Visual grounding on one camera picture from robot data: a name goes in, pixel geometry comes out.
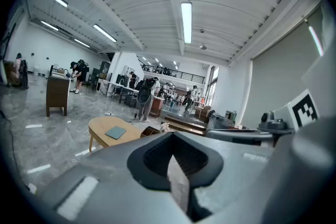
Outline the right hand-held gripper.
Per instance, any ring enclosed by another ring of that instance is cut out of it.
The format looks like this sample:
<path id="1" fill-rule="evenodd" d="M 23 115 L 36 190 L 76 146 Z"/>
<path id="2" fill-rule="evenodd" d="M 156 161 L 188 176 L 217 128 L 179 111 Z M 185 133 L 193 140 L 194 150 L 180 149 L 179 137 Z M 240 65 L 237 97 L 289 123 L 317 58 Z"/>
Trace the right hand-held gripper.
<path id="1" fill-rule="evenodd" d="M 259 130 L 209 129 L 206 137 L 233 143 L 261 142 L 274 146 L 284 135 L 295 134 L 300 128 L 318 120 L 320 114 L 308 89 L 292 101 L 261 116 Z"/>

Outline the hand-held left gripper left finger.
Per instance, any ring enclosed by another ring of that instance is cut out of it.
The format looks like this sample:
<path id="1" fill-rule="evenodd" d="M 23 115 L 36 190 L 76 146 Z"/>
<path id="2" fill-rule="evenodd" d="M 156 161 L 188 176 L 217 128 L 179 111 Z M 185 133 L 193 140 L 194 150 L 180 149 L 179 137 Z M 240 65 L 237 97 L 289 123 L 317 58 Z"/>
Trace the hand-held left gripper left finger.
<path id="1" fill-rule="evenodd" d="M 167 176 L 153 173 L 133 152 L 170 138 L 139 138 L 101 149 L 55 178 L 39 198 L 57 223 L 191 223 Z"/>

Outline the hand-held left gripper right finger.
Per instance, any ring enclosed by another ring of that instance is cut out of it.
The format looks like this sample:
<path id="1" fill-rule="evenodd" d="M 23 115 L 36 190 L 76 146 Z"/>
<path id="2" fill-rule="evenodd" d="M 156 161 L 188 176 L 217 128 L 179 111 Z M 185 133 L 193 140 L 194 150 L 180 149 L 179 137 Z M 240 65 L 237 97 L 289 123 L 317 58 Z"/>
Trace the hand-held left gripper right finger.
<path id="1" fill-rule="evenodd" d="M 271 166 L 278 148 L 219 141 L 181 132 L 180 136 L 218 153 L 222 170 L 212 183 L 192 190 L 194 223 L 265 223 L 263 216 L 274 186 Z"/>

